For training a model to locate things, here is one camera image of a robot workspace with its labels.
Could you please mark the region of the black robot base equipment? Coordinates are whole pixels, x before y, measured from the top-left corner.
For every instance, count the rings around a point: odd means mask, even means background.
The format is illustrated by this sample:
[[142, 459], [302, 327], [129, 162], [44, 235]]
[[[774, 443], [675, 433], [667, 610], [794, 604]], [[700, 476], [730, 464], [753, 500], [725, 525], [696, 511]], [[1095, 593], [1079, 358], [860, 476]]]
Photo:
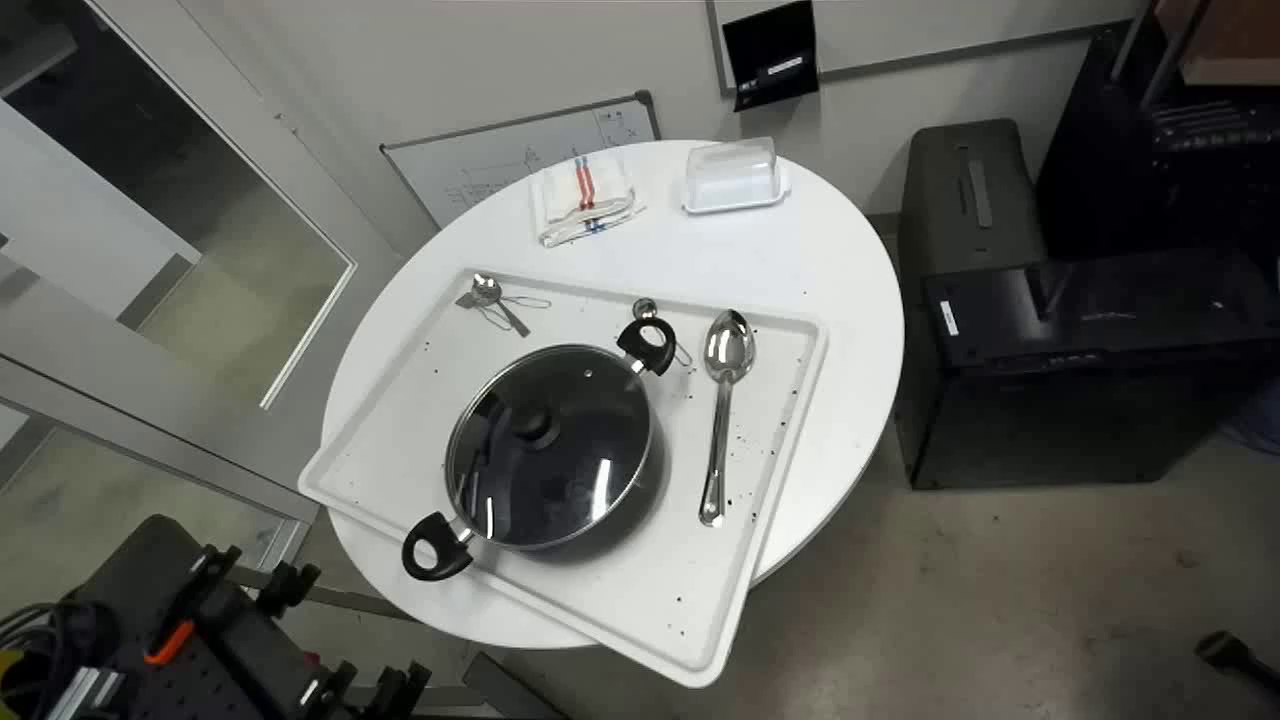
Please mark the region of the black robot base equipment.
[[4, 720], [414, 720], [431, 672], [385, 669], [358, 688], [279, 619], [320, 578], [277, 562], [261, 593], [232, 578], [241, 548], [197, 542], [148, 516], [92, 578], [4, 619]]

